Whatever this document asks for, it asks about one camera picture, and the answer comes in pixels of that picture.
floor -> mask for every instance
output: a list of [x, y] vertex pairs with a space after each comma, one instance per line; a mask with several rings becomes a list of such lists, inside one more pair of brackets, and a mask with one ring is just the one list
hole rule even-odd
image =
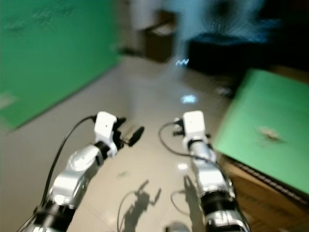
[[[127, 116], [146, 130], [135, 146], [105, 162], [68, 231], [162, 232], [173, 221], [186, 224], [190, 231], [203, 231], [190, 161], [165, 150], [157, 132], [186, 111], [202, 110], [206, 128], [215, 136], [230, 100], [217, 95], [217, 80], [175, 66], [176, 61], [157, 64], [124, 57], [103, 77], [27, 125], [13, 132], [1, 130], [5, 165], [1, 166], [0, 230], [15, 231], [31, 215], [66, 131], [86, 115], [108, 111]], [[198, 101], [183, 104], [184, 95], [195, 95]], [[55, 173], [74, 150], [93, 140], [92, 129], [91, 123], [85, 123], [76, 131]], [[168, 129], [163, 136], [175, 150], [184, 151], [181, 138], [172, 138]]]

green screen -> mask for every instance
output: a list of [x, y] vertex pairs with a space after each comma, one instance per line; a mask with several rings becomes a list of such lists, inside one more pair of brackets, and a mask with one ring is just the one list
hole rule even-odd
[[[309, 194], [309, 86], [252, 71], [214, 143], [220, 152]], [[282, 142], [261, 143], [259, 127]]]
[[1, 115], [20, 126], [118, 62], [112, 0], [2, 0]]

green board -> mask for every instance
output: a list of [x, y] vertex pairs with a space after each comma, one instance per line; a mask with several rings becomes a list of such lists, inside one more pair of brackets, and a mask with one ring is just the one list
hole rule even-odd
[[[282, 143], [260, 143], [259, 127]], [[309, 194], [309, 86], [265, 71], [249, 72], [214, 143], [216, 149]]]
[[17, 127], [117, 64], [112, 0], [1, 0], [1, 116]]

white tiled floor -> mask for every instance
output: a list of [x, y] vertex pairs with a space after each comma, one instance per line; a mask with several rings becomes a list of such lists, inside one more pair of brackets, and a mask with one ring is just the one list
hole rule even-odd
[[[92, 180], [69, 231], [117, 231], [117, 214], [123, 197], [136, 191], [146, 180], [149, 183], [137, 204], [134, 194], [125, 198], [120, 221], [130, 206], [135, 206], [132, 218], [140, 214], [134, 210], [148, 206], [136, 223], [137, 232], [162, 232], [174, 220], [185, 223], [190, 230], [199, 228], [194, 232], [203, 231], [201, 215], [197, 209], [190, 212], [186, 202], [186, 199], [193, 202], [193, 208], [194, 194], [188, 193], [186, 197], [176, 194], [173, 198], [180, 209], [193, 215], [192, 220], [171, 203], [171, 193], [184, 189], [183, 177], [192, 177], [192, 173], [189, 169], [178, 169], [178, 164], [189, 164], [189, 160], [167, 152], [159, 143], [157, 132], [163, 124], [186, 111], [202, 110], [208, 131], [215, 134], [229, 100], [216, 95], [216, 81], [175, 66], [176, 60], [157, 64], [141, 58], [124, 58], [118, 67], [79, 93], [18, 130], [5, 134], [1, 138], [1, 231], [15, 231], [39, 203], [54, 153], [66, 131], [80, 118], [102, 110], [128, 116], [146, 130], [134, 147], [125, 147], [116, 158], [106, 161]], [[182, 104], [180, 98], [187, 94], [196, 95], [198, 102]], [[56, 174], [64, 168], [74, 150], [93, 140], [92, 129], [88, 123], [72, 135], [58, 161]], [[163, 136], [171, 147], [183, 151], [181, 138], [172, 138], [168, 129]], [[154, 201], [159, 189], [156, 204], [148, 205], [148, 200]], [[133, 232], [128, 228], [133, 222], [126, 218], [121, 231]]]

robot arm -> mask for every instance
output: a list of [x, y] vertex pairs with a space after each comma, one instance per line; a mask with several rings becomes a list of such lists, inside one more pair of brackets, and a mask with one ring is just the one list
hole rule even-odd
[[118, 128], [125, 121], [107, 112], [99, 112], [95, 123], [96, 143], [75, 151], [66, 168], [56, 177], [47, 200], [36, 212], [28, 232], [65, 232], [80, 205], [88, 184], [108, 157], [115, 157], [124, 144], [129, 146], [141, 137], [139, 128], [130, 141], [123, 141]]
[[206, 222], [207, 232], [250, 232], [236, 200], [231, 180], [217, 165], [217, 157], [209, 143], [201, 111], [187, 112], [175, 124], [174, 132], [183, 135], [183, 146], [192, 155], [197, 190]]

